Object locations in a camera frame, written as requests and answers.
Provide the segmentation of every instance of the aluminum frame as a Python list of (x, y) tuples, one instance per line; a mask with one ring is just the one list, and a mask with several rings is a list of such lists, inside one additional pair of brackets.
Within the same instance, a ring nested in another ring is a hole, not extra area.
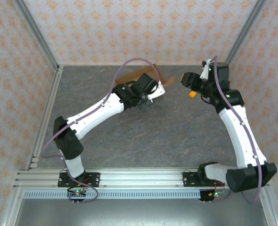
[[(48, 121), (51, 115), (52, 107), (56, 97), (56, 92), (62, 75), (63, 66), (59, 66), (49, 49), (46, 41), (44, 40), (38, 26), (36, 25), (33, 17), (31, 16), (25, 2), (23, 0), (14, 0), (17, 7), (20, 9), (22, 15), (25, 17), (26, 22), (36, 37), (39, 45), (42, 47), (49, 63), (54, 67), (55, 74), (50, 87), (48, 98), (45, 103), (44, 113), (41, 118), (40, 127), (37, 133), (37, 138), (32, 148), (31, 156), (29, 157), (28, 164), (25, 171), (19, 171), (14, 183), (14, 190), (9, 200), (2, 226), (15, 225), (17, 216), (20, 210), (24, 193), (27, 189), (65, 189), (57, 187), (57, 180), (61, 169), (40, 169), (37, 168), (40, 151), (43, 145), (44, 136), (47, 130)], [(244, 43), (249, 31), (255, 24), (262, 8), (267, 0), (258, 0), (254, 9), (251, 12), (247, 22), (243, 26), (239, 37), (235, 41), (226, 63), (231, 64), (236, 54), (239, 52), (242, 44)], [(87, 171), (101, 172), (102, 178), (100, 181), (99, 190), (106, 189), (173, 189), (180, 190), (183, 187), (183, 168), (137, 168), (137, 169), (87, 169)], [(190, 189), (207, 189), (212, 187), (193, 187)], [(278, 226), (278, 213), (276, 211), (276, 202), (274, 194), (270, 186), (265, 186), (260, 194), (263, 211), (269, 226)]]
[[(57, 187), (61, 169), (31, 169), (19, 171), (15, 180), (14, 192), (9, 201), (2, 226), (15, 225), (19, 209), (26, 191), (61, 191), (66, 188)], [(86, 169), (88, 172), (100, 172), (98, 190), (175, 190), (209, 189), (213, 187), (183, 187), (183, 171), (185, 168), (99, 168)], [(268, 226), (278, 226), (278, 213), (273, 191), (269, 185), (263, 187), (260, 200)]]
[(47, 44), (43, 35), (41, 34), (39, 27), (35, 23), (30, 11), (28, 10), (24, 0), (14, 0), (16, 3), (17, 8), (20, 10), (21, 14), (25, 18), (26, 23), (29, 26), (29, 29), (32, 31), (33, 35), (35, 36), (37, 42), (39, 43), (41, 49), (43, 50), (47, 60), (49, 61), (50, 65), (56, 70), (58, 68), (58, 64)]
[(248, 17), (246, 23), (243, 25), (238, 38), (236, 39), (229, 55), (227, 56), (225, 63), (227, 65), (231, 65), (234, 61), (235, 57), (237, 56), (238, 52), (240, 51), (244, 41), (246, 40), (249, 32), (251, 31), (253, 25), (256, 23), (259, 15), (262, 13), (262, 9), (267, 3), (267, 0), (258, 0)]
[(29, 170), (30, 168), (37, 167), (37, 162), (39, 160), (40, 152), (43, 146), (44, 137), (47, 131), (48, 122), (52, 112), (59, 82), (62, 76), (63, 68), (64, 67), (62, 65), (59, 66), (58, 70), (56, 70), (54, 73), (53, 80), (51, 82), (51, 86), (49, 89), (48, 97), (45, 102), (44, 112), (40, 120), (40, 127), (38, 129), (37, 136), (30, 157), (28, 159), (27, 165), (25, 167), (25, 170)]

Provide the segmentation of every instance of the enclosure wall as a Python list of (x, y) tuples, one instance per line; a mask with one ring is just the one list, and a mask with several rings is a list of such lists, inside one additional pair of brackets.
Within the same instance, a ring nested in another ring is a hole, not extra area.
[[(270, 0), (231, 65), (259, 147), (278, 169), (278, 0)], [(271, 185), (278, 196), (278, 172)]]
[(0, 221), (32, 148), (53, 69), (12, 0), (0, 0)]
[(256, 0), (26, 0), (59, 64), (224, 61)]

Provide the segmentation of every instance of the perforated metal strip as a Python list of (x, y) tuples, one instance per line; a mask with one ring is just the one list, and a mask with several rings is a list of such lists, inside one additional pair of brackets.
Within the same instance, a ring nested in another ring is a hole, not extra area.
[[(66, 199), (64, 190), (25, 190), (24, 199)], [(95, 197), (94, 191), (87, 191), (84, 199)], [(196, 199), (200, 198), (198, 189), (177, 190), (99, 190), (99, 199)]]

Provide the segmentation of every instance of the gray marble surface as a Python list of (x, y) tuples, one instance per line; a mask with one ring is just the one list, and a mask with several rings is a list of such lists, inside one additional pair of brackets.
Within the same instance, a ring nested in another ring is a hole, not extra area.
[[(127, 66), (121, 75), (141, 66)], [(54, 120), (82, 112), (109, 91), (118, 66), (65, 66), (53, 105), (44, 144), (53, 134)], [(83, 165), (94, 167), (198, 167), (208, 161), (236, 165), (227, 129), (211, 105), (188, 97), (179, 82), (184, 72), (200, 73), (199, 66), (159, 66), (168, 80), (166, 94), (144, 110), (137, 107), (114, 115), (82, 140)], [(47, 154), (58, 153), (54, 142)], [(38, 167), (62, 167), (60, 159), (41, 159)]]

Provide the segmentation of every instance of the red wire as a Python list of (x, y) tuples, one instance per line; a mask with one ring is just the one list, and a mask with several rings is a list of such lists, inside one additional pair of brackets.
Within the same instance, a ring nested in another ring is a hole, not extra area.
[(223, 186), (223, 188), (224, 188), (224, 190), (225, 190), (225, 187), (224, 187), (224, 185), (223, 185), (223, 183), (222, 183), (222, 182), (220, 182), (220, 181), (216, 181), (216, 180), (215, 180), (215, 188), (216, 188), (216, 185), (217, 185), (217, 184), (220, 184), (221, 186)]

